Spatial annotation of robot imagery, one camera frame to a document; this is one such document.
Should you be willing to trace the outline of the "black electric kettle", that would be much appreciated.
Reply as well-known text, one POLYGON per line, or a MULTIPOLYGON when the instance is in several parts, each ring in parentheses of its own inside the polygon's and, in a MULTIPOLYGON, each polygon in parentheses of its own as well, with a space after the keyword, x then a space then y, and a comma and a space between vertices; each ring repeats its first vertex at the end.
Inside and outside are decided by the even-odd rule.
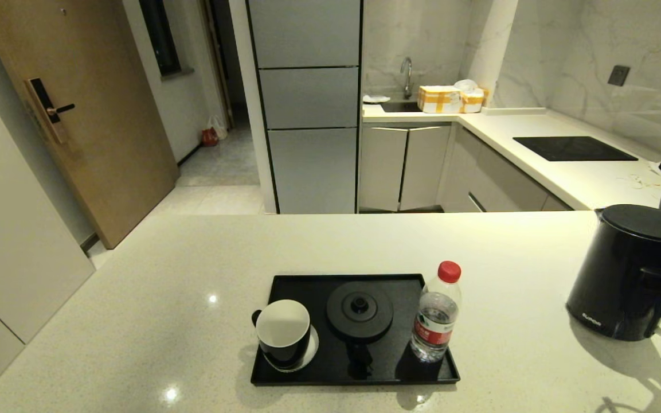
POLYGON ((596 233, 566 309, 603 336, 648 339, 661 321, 661 210, 618 204, 596 215, 596 233))

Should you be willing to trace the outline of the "clear plastic water bottle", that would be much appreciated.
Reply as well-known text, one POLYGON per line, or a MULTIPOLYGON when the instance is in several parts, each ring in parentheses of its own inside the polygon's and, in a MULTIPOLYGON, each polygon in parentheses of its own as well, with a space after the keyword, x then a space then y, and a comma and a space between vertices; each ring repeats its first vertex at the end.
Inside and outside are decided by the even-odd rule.
POLYGON ((462 307, 461 275, 456 262, 443 261, 422 288, 410 340, 412 353, 422 363, 438 363, 448 350, 462 307))

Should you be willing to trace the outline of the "black round kettle base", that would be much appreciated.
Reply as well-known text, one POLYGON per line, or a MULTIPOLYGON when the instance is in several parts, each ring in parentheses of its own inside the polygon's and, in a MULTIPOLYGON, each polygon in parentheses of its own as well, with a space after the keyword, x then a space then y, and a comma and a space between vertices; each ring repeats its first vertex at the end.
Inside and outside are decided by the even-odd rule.
POLYGON ((382 287, 371 282, 347 282, 330 293, 328 324, 344 340, 371 343, 390 329, 393 302, 382 287))

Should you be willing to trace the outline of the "black induction cooktop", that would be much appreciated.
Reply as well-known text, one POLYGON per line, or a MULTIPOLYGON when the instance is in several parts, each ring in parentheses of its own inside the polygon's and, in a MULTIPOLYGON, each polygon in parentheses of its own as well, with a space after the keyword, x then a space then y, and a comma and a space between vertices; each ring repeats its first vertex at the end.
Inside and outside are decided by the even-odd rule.
POLYGON ((513 140, 550 162, 638 160, 590 136, 523 137, 513 140))

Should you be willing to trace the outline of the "grey counter drawer cabinet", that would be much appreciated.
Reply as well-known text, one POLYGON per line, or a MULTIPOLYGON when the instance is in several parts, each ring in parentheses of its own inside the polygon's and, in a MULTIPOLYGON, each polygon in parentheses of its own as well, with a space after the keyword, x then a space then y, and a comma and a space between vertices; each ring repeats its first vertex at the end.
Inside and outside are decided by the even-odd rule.
POLYGON ((438 193, 446 213, 571 210, 464 127, 457 127, 446 162, 438 193))

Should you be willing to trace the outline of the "black rectangular tray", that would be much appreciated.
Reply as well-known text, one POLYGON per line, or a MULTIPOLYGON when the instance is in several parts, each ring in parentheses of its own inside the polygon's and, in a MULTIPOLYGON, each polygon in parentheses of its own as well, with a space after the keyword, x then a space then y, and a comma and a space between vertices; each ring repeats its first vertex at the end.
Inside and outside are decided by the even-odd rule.
POLYGON ((438 363, 422 363, 410 340, 424 287, 420 274, 276 275, 268 300, 291 299, 309 311, 319 335, 319 350, 308 366, 280 373, 257 353, 251 383, 261 386, 371 386, 454 384, 460 380, 449 352, 438 363), (326 303, 335 288, 347 282, 371 282, 391 297, 394 317, 390 329, 371 343, 344 340, 328 324, 326 303))

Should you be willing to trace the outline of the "grey sink base cabinet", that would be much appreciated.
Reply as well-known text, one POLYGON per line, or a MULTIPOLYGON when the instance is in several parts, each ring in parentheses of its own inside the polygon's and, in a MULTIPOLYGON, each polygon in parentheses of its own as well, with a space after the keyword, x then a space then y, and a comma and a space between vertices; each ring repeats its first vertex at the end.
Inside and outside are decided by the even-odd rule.
POLYGON ((358 207, 407 212, 439 206, 450 124, 365 126, 360 138, 358 207))

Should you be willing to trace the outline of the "large box with yellow tape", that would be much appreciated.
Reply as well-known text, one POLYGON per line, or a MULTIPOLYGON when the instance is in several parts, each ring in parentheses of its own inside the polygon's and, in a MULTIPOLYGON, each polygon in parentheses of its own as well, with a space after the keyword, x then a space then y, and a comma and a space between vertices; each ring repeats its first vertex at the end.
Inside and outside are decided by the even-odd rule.
POLYGON ((452 85, 419 86, 417 105, 427 114, 459 114, 461 90, 452 85))

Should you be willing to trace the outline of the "chrome sink faucet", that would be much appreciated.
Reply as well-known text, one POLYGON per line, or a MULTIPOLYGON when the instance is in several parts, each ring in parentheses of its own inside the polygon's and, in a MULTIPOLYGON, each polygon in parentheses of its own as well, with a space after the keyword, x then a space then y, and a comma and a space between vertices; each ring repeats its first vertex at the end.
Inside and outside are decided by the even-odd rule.
POLYGON ((403 87, 403 97, 405 100, 410 99, 413 91, 412 91, 412 59, 410 57, 404 57, 401 68, 400 68, 400 73, 404 75, 404 87, 403 87))

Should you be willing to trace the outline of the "round white coaster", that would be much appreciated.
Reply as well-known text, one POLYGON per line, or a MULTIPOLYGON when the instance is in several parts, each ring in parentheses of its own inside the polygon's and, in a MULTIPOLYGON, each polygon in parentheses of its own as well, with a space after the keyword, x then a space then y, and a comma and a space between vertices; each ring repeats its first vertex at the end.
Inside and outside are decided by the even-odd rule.
POLYGON ((270 346, 259 342, 265 361, 280 373, 294 373, 312 362, 319 350, 319 335, 312 324, 302 338, 287 346, 270 346))

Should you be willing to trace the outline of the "tall grey cabinet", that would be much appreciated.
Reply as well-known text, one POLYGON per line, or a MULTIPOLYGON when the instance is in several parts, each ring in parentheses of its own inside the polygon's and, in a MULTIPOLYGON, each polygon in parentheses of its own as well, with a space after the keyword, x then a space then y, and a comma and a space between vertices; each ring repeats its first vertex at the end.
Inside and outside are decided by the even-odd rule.
POLYGON ((278 213, 354 214, 362 0, 246 0, 278 213))

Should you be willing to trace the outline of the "dark window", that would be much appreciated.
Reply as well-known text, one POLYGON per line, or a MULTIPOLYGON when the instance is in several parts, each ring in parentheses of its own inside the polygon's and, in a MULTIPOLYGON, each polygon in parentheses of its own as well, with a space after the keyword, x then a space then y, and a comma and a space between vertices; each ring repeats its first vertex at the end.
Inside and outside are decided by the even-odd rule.
POLYGON ((163 0, 138 0, 161 76, 181 72, 181 63, 163 0))

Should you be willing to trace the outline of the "brown wooden door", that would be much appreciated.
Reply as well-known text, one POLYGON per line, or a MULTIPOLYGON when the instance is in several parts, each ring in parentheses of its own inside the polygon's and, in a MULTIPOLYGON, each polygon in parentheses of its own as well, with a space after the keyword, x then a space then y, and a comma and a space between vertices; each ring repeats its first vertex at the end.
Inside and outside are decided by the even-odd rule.
POLYGON ((0 58, 103 245, 113 249, 179 172, 123 0, 0 0, 0 58), (53 141, 25 86, 39 77, 70 141, 53 141))

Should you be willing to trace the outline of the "black electronic door lock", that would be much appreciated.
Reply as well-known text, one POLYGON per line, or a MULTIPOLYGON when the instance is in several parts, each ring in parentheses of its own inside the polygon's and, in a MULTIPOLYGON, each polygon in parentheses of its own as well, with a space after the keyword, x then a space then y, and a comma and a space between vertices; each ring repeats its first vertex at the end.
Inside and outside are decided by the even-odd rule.
POLYGON ((62 114, 75 109, 76 105, 73 103, 60 107, 54 105, 44 86, 44 82, 39 77, 26 79, 25 86, 34 100, 35 107, 42 116, 45 128, 52 136, 53 141, 60 145, 68 143, 70 136, 65 128, 65 123, 62 122, 62 114))

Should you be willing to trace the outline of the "white side cabinet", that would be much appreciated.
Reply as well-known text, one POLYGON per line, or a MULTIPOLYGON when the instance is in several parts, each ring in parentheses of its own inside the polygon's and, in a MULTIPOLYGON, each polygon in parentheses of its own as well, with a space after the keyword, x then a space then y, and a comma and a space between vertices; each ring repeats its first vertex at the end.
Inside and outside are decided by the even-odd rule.
POLYGON ((0 375, 93 272, 0 117, 0 375))

